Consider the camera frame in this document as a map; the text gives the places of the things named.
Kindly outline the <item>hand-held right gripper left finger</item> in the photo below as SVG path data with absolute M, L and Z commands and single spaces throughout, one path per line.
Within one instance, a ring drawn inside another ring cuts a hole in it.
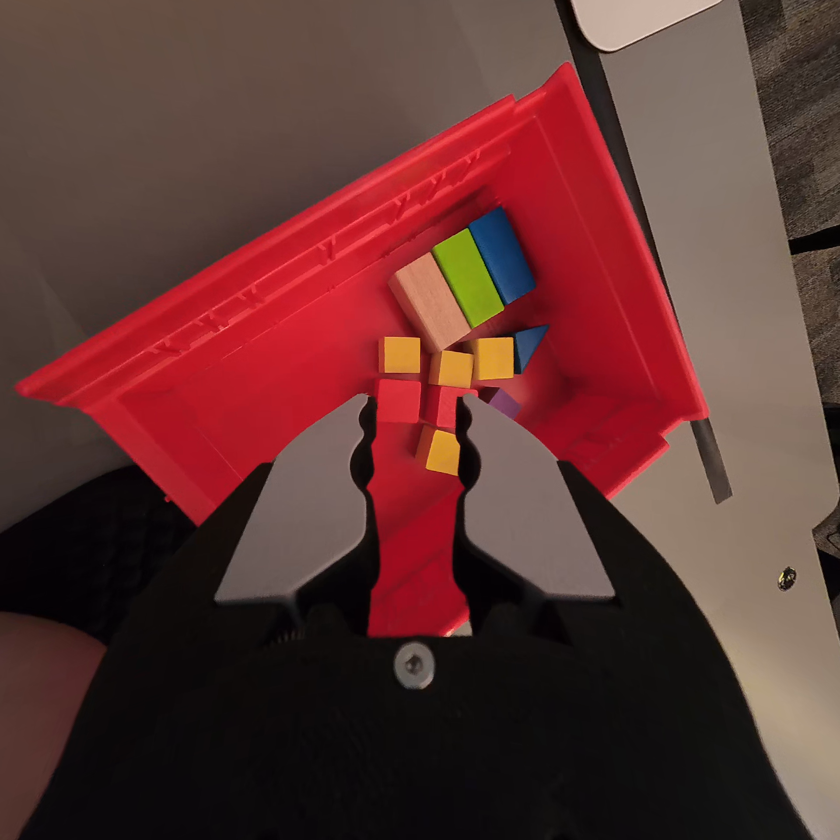
M 334 606 L 370 625 L 381 571 L 372 444 L 376 401 L 358 394 L 306 428 L 272 462 L 215 594 L 219 605 L 279 604 L 297 625 Z

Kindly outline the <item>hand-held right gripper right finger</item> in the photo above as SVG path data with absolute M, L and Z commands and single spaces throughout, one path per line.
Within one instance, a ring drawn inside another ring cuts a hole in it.
M 512 604 L 526 623 L 552 602 L 610 602 L 616 592 L 557 458 L 476 395 L 458 399 L 453 574 L 469 623 Z

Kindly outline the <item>orange wooden cube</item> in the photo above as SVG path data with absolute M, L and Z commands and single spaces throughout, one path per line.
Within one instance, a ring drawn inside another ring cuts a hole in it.
M 430 357 L 427 383 L 435 386 L 470 390 L 473 380 L 472 353 L 443 350 Z
M 424 424 L 415 459 L 422 467 L 440 474 L 457 476 L 459 473 L 460 445 L 455 433 Z
M 512 336 L 473 339 L 465 342 L 473 357 L 471 380 L 509 380 L 515 375 L 515 341 Z
M 418 337 L 384 336 L 377 343 L 377 370 L 382 375 L 418 375 L 422 367 Z

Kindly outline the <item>red plastic bin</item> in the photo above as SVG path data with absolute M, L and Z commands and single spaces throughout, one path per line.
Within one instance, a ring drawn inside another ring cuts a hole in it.
M 195 523 L 359 393 L 408 321 L 387 281 L 501 207 L 536 290 L 482 329 L 548 326 L 519 418 L 610 497 L 707 406 L 571 63 L 442 132 L 32 374 L 89 415 Z

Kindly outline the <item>red wooden cube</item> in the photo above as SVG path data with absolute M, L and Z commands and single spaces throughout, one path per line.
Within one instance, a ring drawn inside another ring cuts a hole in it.
M 477 389 L 451 385 L 429 385 L 425 392 L 422 420 L 448 431 L 454 431 L 457 425 L 457 401 L 460 397 L 478 395 Z
M 379 378 L 374 383 L 378 424 L 417 424 L 422 383 L 416 380 Z

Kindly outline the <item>small blue triangle block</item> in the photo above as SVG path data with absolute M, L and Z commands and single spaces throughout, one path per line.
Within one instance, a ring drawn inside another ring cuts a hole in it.
M 542 324 L 512 332 L 513 369 L 515 375 L 521 375 L 527 369 L 533 355 L 550 330 L 549 324 Z

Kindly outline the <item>beige long wooden block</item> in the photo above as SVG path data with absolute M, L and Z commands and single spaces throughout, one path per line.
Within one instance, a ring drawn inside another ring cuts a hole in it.
M 426 352 L 444 351 L 471 331 L 432 253 L 427 252 L 397 270 L 387 285 Z

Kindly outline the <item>green wooden block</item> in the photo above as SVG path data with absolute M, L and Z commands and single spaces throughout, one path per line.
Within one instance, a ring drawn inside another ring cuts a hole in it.
M 432 255 L 472 329 L 503 311 L 501 296 L 468 228 L 432 247 Z

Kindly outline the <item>blue rectangular wooden block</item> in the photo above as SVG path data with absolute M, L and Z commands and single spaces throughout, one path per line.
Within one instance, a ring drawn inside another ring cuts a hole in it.
M 468 230 L 505 307 L 534 291 L 536 280 L 502 206 L 472 222 Z

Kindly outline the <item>person's right forearm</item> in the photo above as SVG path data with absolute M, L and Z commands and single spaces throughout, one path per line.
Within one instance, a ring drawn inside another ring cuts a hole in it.
M 106 647 L 71 626 L 1 613 L 1 838 L 34 812 Z

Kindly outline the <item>black metal leg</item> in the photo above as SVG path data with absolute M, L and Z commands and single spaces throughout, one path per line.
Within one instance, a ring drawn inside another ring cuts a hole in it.
M 838 248 L 839 240 L 840 226 L 837 224 L 825 227 L 811 234 L 789 239 L 789 250 L 791 256 L 810 254 L 817 251 Z

